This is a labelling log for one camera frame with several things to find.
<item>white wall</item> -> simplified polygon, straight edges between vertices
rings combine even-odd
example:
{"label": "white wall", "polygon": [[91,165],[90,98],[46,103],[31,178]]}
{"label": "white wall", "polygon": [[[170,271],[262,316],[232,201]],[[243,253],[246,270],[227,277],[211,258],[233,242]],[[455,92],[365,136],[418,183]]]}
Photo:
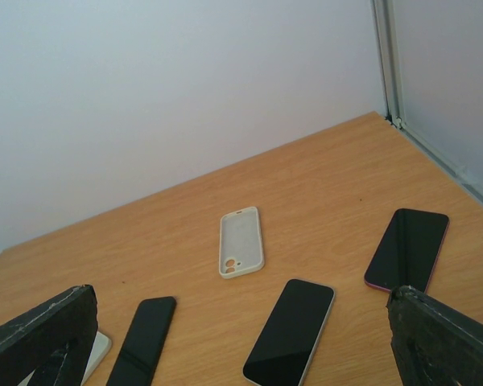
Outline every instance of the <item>white wall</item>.
{"label": "white wall", "polygon": [[0,2],[0,250],[371,110],[370,0]]}
{"label": "white wall", "polygon": [[483,0],[394,2],[405,118],[483,194]]}

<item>black smartphone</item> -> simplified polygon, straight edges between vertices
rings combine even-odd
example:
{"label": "black smartphone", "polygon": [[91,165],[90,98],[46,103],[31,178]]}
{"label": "black smartphone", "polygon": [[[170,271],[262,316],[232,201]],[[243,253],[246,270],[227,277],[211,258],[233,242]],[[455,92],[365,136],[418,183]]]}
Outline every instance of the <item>black smartphone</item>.
{"label": "black smartphone", "polygon": [[243,366],[243,376],[260,386],[301,385],[334,298],[334,289],[326,285],[290,280]]}
{"label": "black smartphone", "polygon": [[171,296],[139,303],[107,386],[152,384],[175,305]]}
{"label": "black smartphone", "polygon": [[398,209],[365,272],[365,283],[390,291],[411,285],[425,292],[449,218],[441,213]]}

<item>metal frame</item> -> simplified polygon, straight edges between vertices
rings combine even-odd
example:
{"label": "metal frame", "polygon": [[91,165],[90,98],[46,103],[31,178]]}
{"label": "metal frame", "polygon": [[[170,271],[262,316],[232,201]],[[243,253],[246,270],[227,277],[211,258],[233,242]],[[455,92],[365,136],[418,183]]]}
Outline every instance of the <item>metal frame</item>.
{"label": "metal frame", "polygon": [[440,153],[425,138],[419,135],[417,130],[407,124],[404,114],[401,74],[399,71],[394,1],[373,0],[373,4],[388,108],[386,119],[483,206],[483,186],[479,183],[469,181],[465,175],[464,168],[456,165],[446,155]]}

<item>wooden tabletop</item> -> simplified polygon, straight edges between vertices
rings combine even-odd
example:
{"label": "wooden tabletop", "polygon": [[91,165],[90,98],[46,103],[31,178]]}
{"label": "wooden tabletop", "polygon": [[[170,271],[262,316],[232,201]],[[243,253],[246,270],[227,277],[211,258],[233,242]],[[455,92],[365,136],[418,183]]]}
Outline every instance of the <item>wooden tabletop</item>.
{"label": "wooden tabletop", "polygon": [[[260,211],[266,265],[225,280],[220,218],[248,206]],[[155,384],[243,385],[255,339],[299,277],[337,295],[305,384],[397,385],[388,296],[363,273],[400,207],[449,215],[428,293],[483,323],[483,208],[371,113],[6,250],[0,325],[92,284],[113,340],[89,379],[103,385],[139,302],[173,295]]]}

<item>white smartphone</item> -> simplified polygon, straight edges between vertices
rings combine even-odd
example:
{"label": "white smartphone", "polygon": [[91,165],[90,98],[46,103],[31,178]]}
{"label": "white smartphone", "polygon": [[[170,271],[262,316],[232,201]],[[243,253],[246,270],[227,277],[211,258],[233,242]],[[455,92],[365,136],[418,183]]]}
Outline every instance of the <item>white smartphone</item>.
{"label": "white smartphone", "polygon": [[258,386],[303,384],[334,299],[331,287],[290,280],[243,366],[243,376]]}
{"label": "white smartphone", "polygon": [[[84,377],[82,378],[82,383],[88,380],[89,376],[93,373],[93,371],[97,368],[98,364],[104,359],[105,354],[111,348],[111,339],[107,336],[102,334],[100,331],[97,331],[97,335],[95,335],[95,341],[93,342],[93,348],[91,349],[91,353],[89,354],[88,365],[86,366],[86,370],[84,373]],[[28,375],[27,378],[22,380],[19,383],[19,386],[27,386],[29,384],[29,380],[31,380],[32,372]]]}
{"label": "white smartphone", "polygon": [[220,222],[219,274],[224,279],[230,279],[258,271],[264,264],[258,209],[246,207],[223,216]]}

